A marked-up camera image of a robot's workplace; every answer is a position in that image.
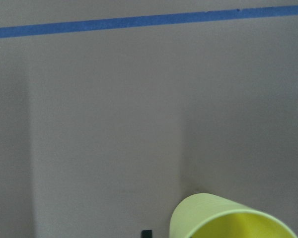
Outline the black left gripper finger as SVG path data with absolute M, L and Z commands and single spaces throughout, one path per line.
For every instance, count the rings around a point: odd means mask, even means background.
M 152 238 L 152 230 L 142 230 L 142 238 Z

